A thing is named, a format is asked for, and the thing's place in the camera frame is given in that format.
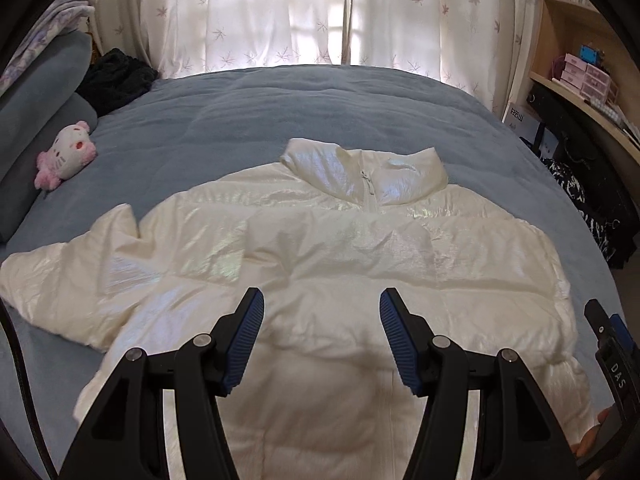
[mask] wooden shelf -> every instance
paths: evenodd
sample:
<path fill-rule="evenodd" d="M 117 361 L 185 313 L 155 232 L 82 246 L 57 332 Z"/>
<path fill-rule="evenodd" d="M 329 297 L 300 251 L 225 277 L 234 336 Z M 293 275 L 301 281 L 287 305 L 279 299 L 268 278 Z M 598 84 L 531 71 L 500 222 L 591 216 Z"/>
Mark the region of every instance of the wooden shelf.
<path fill-rule="evenodd" d="M 585 114 L 587 114 L 591 119 L 596 121 L 607 133 L 616 139 L 616 141 L 620 144 L 620 146 L 633 157 L 636 163 L 640 164 L 640 150 L 635 147 L 635 145 L 627 138 L 627 136 L 614 124 L 609 122 L 603 115 L 599 112 L 591 108 L 587 103 L 585 103 L 582 98 L 574 94 L 573 92 L 567 90 L 561 84 L 558 84 L 554 81 L 549 81 L 546 77 L 542 77 L 540 74 L 536 74 L 535 72 L 531 72 L 529 74 L 530 78 L 533 81 L 537 81 L 540 84 L 543 84 L 551 91 L 558 94 L 560 97 L 563 97 L 567 101 L 569 101 L 572 105 L 577 108 L 580 108 Z"/>
<path fill-rule="evenodd" d="M 615 31 L 609 25 L 609 22 L 596 9 L 572 2 L 571 0 L 545 0 L 545 2 L 550 9 L 564 14 L 572 22 L 592 28 L 610 38 L 617 37 Z"/>

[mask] zipper pull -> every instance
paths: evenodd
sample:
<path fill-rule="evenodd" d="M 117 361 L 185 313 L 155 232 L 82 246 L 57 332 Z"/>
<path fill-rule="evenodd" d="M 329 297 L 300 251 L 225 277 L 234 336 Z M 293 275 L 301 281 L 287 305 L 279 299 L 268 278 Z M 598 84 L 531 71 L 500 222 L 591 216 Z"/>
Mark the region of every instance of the zipper pull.
<path fill-rule="evenodd" d="M 361 171 L 360 174 L 362 175 L 364 181 L 367 183 L 367 187 L 369 188 L 369 194 L 370 195 L 375 194 L 373 193 L 373 183 L 371 179 L 364 173 L 364 171 Z"/>

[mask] white curtain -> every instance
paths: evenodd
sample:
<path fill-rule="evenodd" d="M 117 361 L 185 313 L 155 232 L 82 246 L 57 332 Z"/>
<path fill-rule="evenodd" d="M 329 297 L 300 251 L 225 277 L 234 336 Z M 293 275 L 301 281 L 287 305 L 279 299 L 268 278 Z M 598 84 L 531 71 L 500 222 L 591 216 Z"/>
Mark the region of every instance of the white curtain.
<path fill-rule="evenodd" d="M 340 63 L 344 0 L 142 0 L 149 57 L 164 77 Z"/>
<path fill-rule="evenodd" d="M 98 0 L 89 25 L 102 54 L 119 48 L 149 62 L 148 47 L 140 31 L 140 0 Z"/>
<path fill-rule="evenodd" d="M 526 74 L 537 0 L 354 0 L 351 63 L 398 68 L 501 114 Z"/>
<path fill-rule="evenodd" d="M 435 78 L 500 115 L 527 77 L 537 12 L 537 0 L 98 0 L 91 25 L 103 51 L 163 77 L 350 62 Z"/>

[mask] screw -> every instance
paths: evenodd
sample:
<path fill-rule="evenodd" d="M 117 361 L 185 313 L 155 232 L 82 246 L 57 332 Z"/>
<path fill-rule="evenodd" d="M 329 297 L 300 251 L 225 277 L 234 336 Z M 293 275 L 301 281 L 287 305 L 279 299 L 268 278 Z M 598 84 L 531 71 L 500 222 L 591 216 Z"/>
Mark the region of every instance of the screw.
<path fill-rule="evenodd" d="M 140 348 L 131 348 L 127 350 L 127 353 L 124 354 L 129 361 L 137 361 L 142 357 L 142 349 Z"/>
<path fill-rule="evenodd" d="M 211 336 L 209 334 L 198 334 L 193 338 L 193 344 L 196 346 L 206 346 L 211 343 Z"/>
<path fill-rule="evenodd" d="M 513 363 L 514 361 L 518 360 L 518 353 L 515 350 L 511 350 L 511 348 L 505 348 L 502 351 L 502 358 L 505 361 Z"/>
<path fill-rule="evenodd" d="M 437 335 L 431 340 L 431 342 L 438 348 L 448 348 L 449 345 L 451 345 L 451 339 L 444 335 Z"/>

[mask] gray pillow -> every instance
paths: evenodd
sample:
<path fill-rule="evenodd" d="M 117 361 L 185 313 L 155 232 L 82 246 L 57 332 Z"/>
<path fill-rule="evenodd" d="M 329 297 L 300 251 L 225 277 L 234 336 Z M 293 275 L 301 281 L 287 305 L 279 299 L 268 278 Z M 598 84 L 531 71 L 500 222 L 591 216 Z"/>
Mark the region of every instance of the gray pillow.
<path fill-rule="evenodd" d="M 4 178 L 0 179 L 0 243 L 6 243 L 11 238 L 40 193 L 33 185 L 38 173 L 36 157 L 51 147 L 62 128 L 78 121 L 86 121 L 93 130 L 98 117 L 93 107 L 74 93 L 22 151 Z"/>
<path fill-rule="evenodd" d="M 47 121 L 82 82 L 91 37 L 74 31 L 55 38 L 0 98 L 0 180 Z"/>

